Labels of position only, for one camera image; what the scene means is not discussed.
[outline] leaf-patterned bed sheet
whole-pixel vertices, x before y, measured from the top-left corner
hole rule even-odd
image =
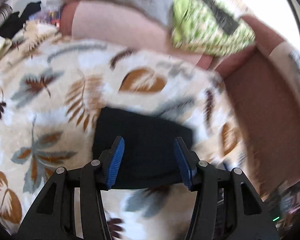
[[[200,159],[249,176],[245,144],[217,73],[103,41],[45,39],[34,41],[36,53],[19,46],[0,62],[0,222],[10,233],[58,166],[70,170],[91,161],[104,106],[183,124],[194,130]],[[184,234],[195,200],[180,184],[102,195],[112,237],[135,240]],[[75,202],[78,210],[78,195]]]

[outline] metal pin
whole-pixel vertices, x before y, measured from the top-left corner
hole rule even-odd
[[[242,174],[242,170],[239,169],[239,168],[234,168],[233,171],[234,171],[235,174],[238,174],[238,175]]]
[[[91,165],[92,166],[98,166],[100,164],[100,161],[99,160],[93,160],[92,162],[91,162]]]
[[[56,172],[58,173],[58,174],[61,174],[61,173],[63,173],[65,171],[65,168],[64,167],[59,167],[59,168],[57,168],[57,170],[56,170]]]
[[[208,163],[206,161],[199,161],[199,165],[201,167],[207,167],[208,166]]]

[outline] lime green fabric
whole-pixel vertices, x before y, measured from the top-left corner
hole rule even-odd
[[[218,25],[211,9],[202,0],[173,0],[172,43],[175,48],[225,56],[238,52],[255,40],[255,34],[242,19],[232,35]],[[229,13],[222,3],[214,2]]]

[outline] black cloth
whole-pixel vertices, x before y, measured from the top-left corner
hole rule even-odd
[[[13,36],[22,29],[23,24],[34,13],[41,11],[41,1],[28,3],[23,13],[19,17],[19,12],[14,12],[6,22],[0,27],[0,36],[12,39]]]
[[[117,136],[124,138],[125,148],[112,188],[149,188],[182,182],[173,142],[182,137],[190,149],[191,129],[159,117],[105,107],[98,118],[93,159],[111,148]]]

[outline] green patterned cloth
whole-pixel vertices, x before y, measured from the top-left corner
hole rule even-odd
[[[218,24],[209,6],[202,0],[173,0],[172,42],[175,48],[225,56],[238,52],[254,42],[255,34],[242,19],[232,35]],[[222,3],[214,4],[226,11]]]

